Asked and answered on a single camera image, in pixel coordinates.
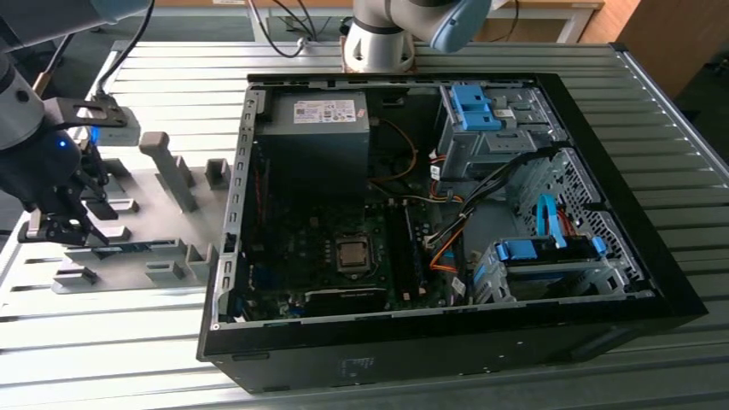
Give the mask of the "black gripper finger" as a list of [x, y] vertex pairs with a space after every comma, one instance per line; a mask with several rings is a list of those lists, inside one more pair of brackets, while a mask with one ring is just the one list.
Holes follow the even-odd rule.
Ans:
[[76, 170], [66, 185], [56, 189], [62, 210], [54, 215], [54, 235], [60, 243], [74, 246], [102, 246], [110, 239], [91, 220], [110, 220], [107, 193], [99, 182]]
[[22, 224], [18, 233], [19, 243], [60, 243], [54, 220], [40, 209], [30, 213], [30, 219]]

